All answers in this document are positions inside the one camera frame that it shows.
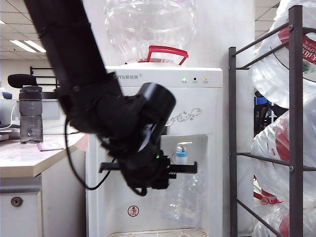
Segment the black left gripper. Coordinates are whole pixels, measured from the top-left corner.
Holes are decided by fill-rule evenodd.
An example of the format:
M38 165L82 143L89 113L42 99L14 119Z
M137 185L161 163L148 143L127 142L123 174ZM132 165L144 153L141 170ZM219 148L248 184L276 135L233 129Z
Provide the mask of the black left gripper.
M178 173L196 174L198 164L197 162L191 165L171 164L169 156L164 155L163 151L159 150L156 152L156 157L143 167L131 168L124 161L102 162L99 172L104 170L119 170L130 188L162 190L168 188L169 180L176 179Z

